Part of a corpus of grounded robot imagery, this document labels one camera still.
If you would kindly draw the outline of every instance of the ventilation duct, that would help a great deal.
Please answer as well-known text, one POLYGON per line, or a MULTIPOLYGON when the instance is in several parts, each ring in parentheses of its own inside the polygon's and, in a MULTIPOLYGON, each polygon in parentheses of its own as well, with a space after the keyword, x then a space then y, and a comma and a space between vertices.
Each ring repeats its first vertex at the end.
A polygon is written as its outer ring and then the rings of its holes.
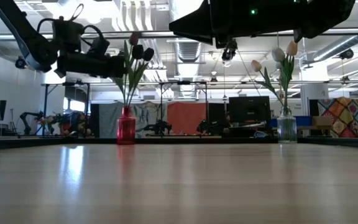
MULTIPOLYGON (((194 12, 202 2, 203 0, 169 0, 171 22, 194 12)), ((175 43, 175 54, 179 77, 192 78, 194 81, 200 67, 197 63, 200 62, 201 44, 198 42, 175 43)), ((180 86, 183 96, 193 96, 194 89, 194 85, 180 86)))
POLYGON ((343 51, 355 46, 358 44, 358 35, 352 37, 342 37, 339 40, 331 43, 327 47, 323 48, 316 52, 313 56, 315 61, 326 60, 333 56, 336 56, 343 51))

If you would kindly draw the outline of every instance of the ceiling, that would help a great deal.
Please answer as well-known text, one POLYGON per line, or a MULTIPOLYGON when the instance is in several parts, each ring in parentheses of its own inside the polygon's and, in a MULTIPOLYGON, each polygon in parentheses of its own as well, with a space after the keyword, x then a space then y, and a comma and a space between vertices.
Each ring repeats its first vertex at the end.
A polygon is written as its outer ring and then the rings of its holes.
MULTIPOLYGON (((47 8, 42 4, 41 0, 35 1, 15 1, 17 5, 20 7, 22 11, 27 13, 27 19, 30 21, 33 27, 37 27, 39 21, 45 17, 53 17, 53 14, 47 10, 47 8)), ((152 14, 151 21, 154 30, 168 30, 168 23, 170 21, 170 11, 168 0, 152 0, 152 14)), ((85 19, 77 19, 76 22, 80 22, 82 24, 88 24, 85 19)), ((97 23, 98 26, 103 32, 113 32, 115 31, 111 25, 111 19, 105 18, 102 19, 101 22, 97 23)), ((358 1, 352 11, 350 18, 339 24, 337 27, 358 27, 358 1)), ((51 33, 52 27, 50 24, 45 23, 42 26, 41 33, 51 33)), ((0 20, 0 34, 7 34, 9 30, 0 20)), ((304 60, 305 58, 301 57, 307 53, 313 53, 318 50, 323 49, 327 45, 331 44, 335 40, 340 39, 341 36, 319 36, 314 39, 306 39, 305 46, 301 42, 298 46, 298 56, 297 59, 304 60)), ((168 43, 168 40, 172 39, 157 39, 158 51, 160 52, 160 57, 163 61, 163 64, 167 69, 167 78, 175 78, 177 77, 177 64, 175 60, 175 49, 172 43, 168 43)), ((237 43, 239 46, 240 55, 236 55, 234 60, 232 61, 232 65, 230 67, 224 68, 222 66, 222 61, 220 58, 220 50, 217 50, 215 47, 210 45, 202 45, 203 50, 203 58, 201 59, 201 65, 199 67, 198 76, 195 80, 209 80, 211 77, 211 72, 215 71, 217 73, 218 80, 223 82, 224 80, 227 82, 237 82, 237 81, 246 81, 250 80, 246 72, 246 67, 248 71, 250 71, 250 75, 252 78, 260 78, 258 74, 251 72, 250 70, 250 62, 252 60, 258 60, 262 62, 264 67, 268 68, 268 71, 275 71, 275 62, 272 59, 270 51, 279 45, 281 48, 285 49, 288 43, 292 40, 292 37, 256 37, 249 38, 243 37, 238 38, 237 43)), ((112 49, 122 49, 123 48, 123 40, 110 40, 112 49)), ((352 48, 355 53, 354 58, 358 57, 358 45, 352 48)), ((20 51, 15 42, 0 42, 0 54, 3 57, 11 58, 15 60, 18 55, 20 55, 20 51)), ((344 73, 350 73, 358 70, 358 60, 354 63, 350 63, 345 66, 341 66, 341 61, 339 59, 328 59, 326 61, 329 70, 329 78, 337 78, 344 73)), ((299 79, 299 73, 301 72, 300 66, 297 66, 294 71, 294 79, 299 79)), ((98 78, 91 78, 83 74, 71 74, 73 78, 80 78, 84 82, 100 82, 101 80, 98 78)), ((235 85, 216 85, 212 86, 212 88, 228 88, 233 89, 235 85)), ((253 88, 250 86, 242 86, 241 88, 253 88)), ((107 91, 111 90, 111 88, 99 87, 93 88, 93 91, 107 91)))

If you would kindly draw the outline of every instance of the blue object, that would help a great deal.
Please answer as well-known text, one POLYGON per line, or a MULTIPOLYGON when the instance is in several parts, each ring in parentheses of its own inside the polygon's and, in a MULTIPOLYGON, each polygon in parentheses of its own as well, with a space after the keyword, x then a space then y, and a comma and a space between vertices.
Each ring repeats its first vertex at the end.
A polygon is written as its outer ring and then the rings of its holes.
MULTIPOLYGON (((296 125, 298 127, 310 127, 311 126, 311 116, 295 116, 296 125)), ((277 119, 272 119, 270 121, 271 128, 277 128, 277 119)))

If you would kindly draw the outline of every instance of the flower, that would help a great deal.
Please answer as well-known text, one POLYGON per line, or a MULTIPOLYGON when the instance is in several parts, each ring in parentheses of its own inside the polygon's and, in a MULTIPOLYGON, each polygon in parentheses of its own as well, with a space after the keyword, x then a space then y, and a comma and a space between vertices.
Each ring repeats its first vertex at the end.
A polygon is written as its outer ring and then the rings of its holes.
POLYGON ((254 72, 259 72, 262 69, 262 65, 256 60, 252 60, 251 67, 254 70, 254 72))
POLYGON ((132 57, 136 60, 140 60, 143 57, 143 45, 136 45, 134 46, 134 48, 132 49, 132 57))
POLYGON ((281 69, 281 63, 280 62, 276 62, 276 69, 281 69))
POLYGON ((272 56, 276 62, 282 62, 285 59, 285 53, 280 47, 272 50, 272 56))
POLYGON ((143 53, 143 59, 146 62, 149 62, 154 56, 154 50, 151 48, 147 48, 145 52, 143 53))
POLYGON ((131 37, 129 38, 129 43, 132 45, 132 46, 136 46, 137 43, 139 42, 139 37, 140 37, 140 33, 138 32, 133 32, 131 37))
POLYGON ((298 53, 298 44, 294 41, 291 41, 287 47, 287 54, 289 56, 295 56, 298 53))

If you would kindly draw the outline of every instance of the wall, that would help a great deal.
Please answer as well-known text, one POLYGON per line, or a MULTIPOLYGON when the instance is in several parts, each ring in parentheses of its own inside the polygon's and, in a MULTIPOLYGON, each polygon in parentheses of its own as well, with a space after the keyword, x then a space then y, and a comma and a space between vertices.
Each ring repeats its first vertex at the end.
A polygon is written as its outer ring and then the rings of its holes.
MULTIPOLYGON (((19 116, 23 112, 36 113, 43 110, 45 89, 40 84, 45 81, 47 75, 49 74, 37 73, 33 70, 19 70, 13 62, 0 57, 0 100, 7 101, 4 120, 0 123, 9 125, 13 121, 17 132, 23 134, 24 125, 19 120, 19 116)), ((63 91, 61 93, 59 91, 52 92, 49 96, 50 100, 48 100, 48 102, 51 101, 51 108, 57 112, 63 111, 64 88, 60 88, 63 91)), ((34 118, 28 116, 27 122, 33 133, 37 129, 34 118)))

